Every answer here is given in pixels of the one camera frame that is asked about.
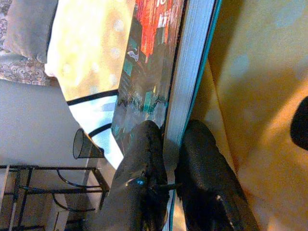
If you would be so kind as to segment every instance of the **white wall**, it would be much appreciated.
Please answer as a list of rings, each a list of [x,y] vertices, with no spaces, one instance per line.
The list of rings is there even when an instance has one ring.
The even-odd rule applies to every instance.
[[[75,160],[72,154],[78,128],[60,88],[0,80],[0,165],[85,167],[86,159]],[[62,174],[79,184],[84,180],[83,171],[62,171]],[[9,180],[9,185],[12,186],[12,183],[13,178]],[[35,171],[30,186],[54,189],[70,187],[59,180],[55,171]],[[6,188],[7,192],[11,190],[12,187]],[[37,224],[40,219],[37,214],[42,212],[44,198],[29,197],[24,216],[26,223],[23,224]],[[11,203],[12,197],[6,197],[0,215],[0,228],[8,227]]]
[[[85,166],[72,155],[78,127],[60,88],[0,80],[0,164]]]

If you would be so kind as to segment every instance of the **black metal frame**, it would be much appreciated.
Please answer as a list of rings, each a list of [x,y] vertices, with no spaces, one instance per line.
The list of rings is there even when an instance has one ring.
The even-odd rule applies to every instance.
[[[0,169],[6,168],[6,165],[0,165]],[[24,195],[23,195],[23,202],[22,202],[22,207],[18,216],[18,226],[14,227],[13,230],[15,231],[24,231],[24,230],[34,230],[34,229],[39,229],[39,228],[43,228],[43,226],[30,226],[30,227],[25,227],[22,226],[22,221],[23,221],[23,215],[24,215],[24,211],[25,211],[25,206],[26,206],[26,199],[28,195],[35,195],[35,194],[52,194],[53,200],[54,202],[60,206],[63,209],[66,209],[68,211],[73,211],[73,212],[88,212],[88,211],[93,211],[95,209],[86,209],[86,210],[78,210],[78,209],[72,209],[72,208],[68,208],[65,207],[61,204],[59,204],[59,202],[57,200],[55,200],[54,194],[81,194],[81,193],[102,193],[102,198],[100,201],[100,206],[99,209],[102,209],[102,205],[103,205],[103,200],[106,196],[106,194],[109,192],[109,186],[107,184],[107,182],[105,181],[105,179],[103,178],[103,176],[101,175],[100,171],[95,168],[95,167],[39,167],[39,166],[19,166],[19,165],[12,165],[10,166],[9,171],[10,172],[18,172],[20,173],[21,170],[28,170],[28,176],[27,176],[27,181],[26,181],[26,185],[20,185],[18,183],[18,189],[22,189],[24,190]],[[56,170],[58,173],[59,178],[70,185],[76,186],[77,188],[72,188],[72,189],[50,189],[50,190],[46,190],[46,189],[39,189],[39,188],[31,188],[30,186],[30,181],[31,181],[31,177],[32,177],[32,173],[34,170]],[[79,184],[74,184],[68,180],[66,180],[65,178],[62,177],[62,175],[60,174],[59,170],[89,170],[92,171],[92,173],[94,174],[96,180],[98,181],[99,185],[97,186],[87,186],[87,185],[79,185]],[[87,188],[100,188],[99,190],[87,190]],[[15,195],[14,192],[5,192],[4,195]]]

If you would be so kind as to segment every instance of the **polka dot fabric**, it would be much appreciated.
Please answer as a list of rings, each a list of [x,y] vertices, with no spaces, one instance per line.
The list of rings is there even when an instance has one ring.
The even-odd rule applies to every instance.
[[[226,135],[220,150],[234,163],[263,231],[308,227],[308,151],[290,136],[308,96],[307,6],[306,0],[223,1],[208,56],[211,73],[193,112]],[[205,84],[209,79],[215,84]],[[213,95],[216,107],[208,103]]]
[[[118,88],[133,0],[59,0],[46,73],[67,101]]]

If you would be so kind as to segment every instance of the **teal book spine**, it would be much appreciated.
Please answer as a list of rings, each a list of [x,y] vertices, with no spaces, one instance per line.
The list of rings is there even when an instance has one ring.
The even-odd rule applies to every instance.
[[[202,59],[201,59],[201,62],[200,62],[200,67],[199,67],[199,71],[198,71],[198,75],[197,75],[197,79],[196,79],[196,84],[195,84],[195,88],[194,88],[194,92],[193,92],[193,96],[192,96],[192,103],[191,103],[191,106],[189,108],[189,112],[188,112],[188,115],[187,115],[187,118],[186,118],[186,124],[185,124],[185,127],[184,127],[184,131],[186,130],[187,124],[189,122],[189,118],[192,115],[193,106],[194,106],[194,103],[195,103],[195,100],[196,100],[196,97],[197,97],[197,93],[198,93],[198,90],[199,90],[199,87],[200,87],[200,83],[201,83],[201,80],[202,80],[202,76],[203,76],[203,73],[204,73],[204,70],[205,70],[205,64],[206,64],[207,56],[208,56],[208,53],[209,53],[209,50],[210,50],[210,47],[211,47],[211,42],[212,42],[212,39],[213,39],[216,23],[217,23],[217,20],[218,20],[221,3],[222,3],[222,0],[217,0],[215,2],[215,6],[214,6],[214,9],[213,9],[213,15],[212,15],[210,27],[209,27],[209,30],[208,30],[208,33],[207,33],[207,39],[205,41],[204,51],[203,51]]]

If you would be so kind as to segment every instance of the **pillow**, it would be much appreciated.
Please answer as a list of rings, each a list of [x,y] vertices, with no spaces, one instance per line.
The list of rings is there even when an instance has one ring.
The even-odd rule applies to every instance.
[[[12,0],[0,0],[0,79],[18,83],[50,85],[44,64],[2,48],[7,32],[7,13]]]
[[[58,0],[14,0],[8,12],[3,47],[27,58],[47,62],[47,49]]]

